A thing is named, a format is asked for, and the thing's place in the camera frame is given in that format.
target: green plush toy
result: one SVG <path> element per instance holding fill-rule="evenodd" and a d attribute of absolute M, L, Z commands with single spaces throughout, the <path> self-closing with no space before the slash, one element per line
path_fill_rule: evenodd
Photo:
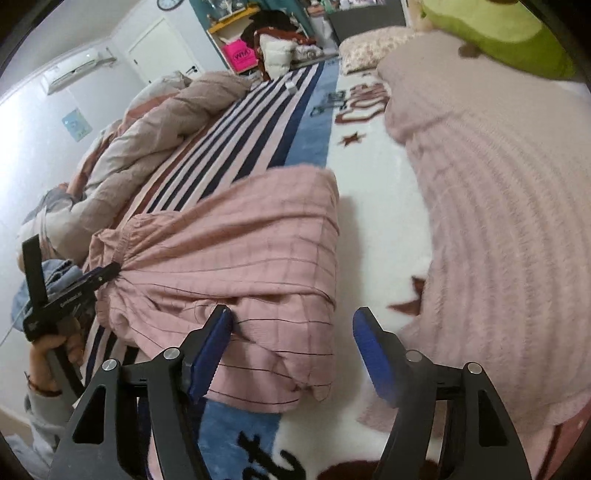
<path fill-rule="evenodd" d="M 568 79 L 575 66 L 553 33 L 514 0 L 423 0 L 435 26 L 516 69 Z"/>

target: wrist bracelet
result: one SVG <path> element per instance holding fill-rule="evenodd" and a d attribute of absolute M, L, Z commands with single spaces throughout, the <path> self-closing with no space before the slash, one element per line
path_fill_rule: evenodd
<path fill-rule="evenodd" d="M 44 389 L 36 386 L 31 381 L 31 377 L 29 375 L 27 375 L 26 373 L 25 373 L 25 377 L 27 377 L 27 384 L 28 384 L 29 388 L 31 390 L 33 390 L 35 393 L 38 393 L 39 395 L 41 395 L 42 397 L 55 398 L 55 397 L 59 397 L 61 395 L 61 390 L 57 390 L 57 391 L 44 390 Z"/>

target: blue gripper pad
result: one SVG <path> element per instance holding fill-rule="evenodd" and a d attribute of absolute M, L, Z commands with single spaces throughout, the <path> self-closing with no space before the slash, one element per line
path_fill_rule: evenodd
<path fill-rule="evenodd" d="M 199 335 L 196 340 L 200 343 L 200 348 L 197 347 L 198 353 L 190 366 L 186 365 L 190 368 L 190 378 L 187 379 L 183 375 L 183 384 L 185 392 L 193 401 L 204 396 L 212 383 L 217 366 L 230 342 L 233 318 L 234 315 L 228 307 L 218 305 L 203 328 L 191 332 Z"/>
<path fill-rule="evenodd" d="M 392 358 L 391 352 L 385 351 L 384 347 L 388 342 L 393 341 L 398 342 L 402 347 L 400 340 L 393 333 L 384 332 L 367 307 L 358 309 L 353 315 L 353 337 L 378 397 L 395 407 L 400 394 L 400 385 L 397 388 L 399 382 L 392 365 L 392 360 L 396 360 L 396 357 Z"/>

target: white door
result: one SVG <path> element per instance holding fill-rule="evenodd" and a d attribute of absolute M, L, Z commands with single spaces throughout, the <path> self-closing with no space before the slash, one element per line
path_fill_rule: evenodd
<path fill-rule="evenodd" d="M 128 55 L 146 83 L 152 83 L 175 70 L 191 78 L 200 75 L 201 68 L 188 47 L 164 18 L 140 36 L 129 49 Z"/>

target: pink bag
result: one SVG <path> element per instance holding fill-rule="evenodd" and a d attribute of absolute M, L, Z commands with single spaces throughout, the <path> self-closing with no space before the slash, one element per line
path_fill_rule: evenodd
<path fill-rule="evenodd" d="M 251 69 L 258 63 L 255 51 L 240 39 L 225 45 L 222 50 L 235 72 Z"/>

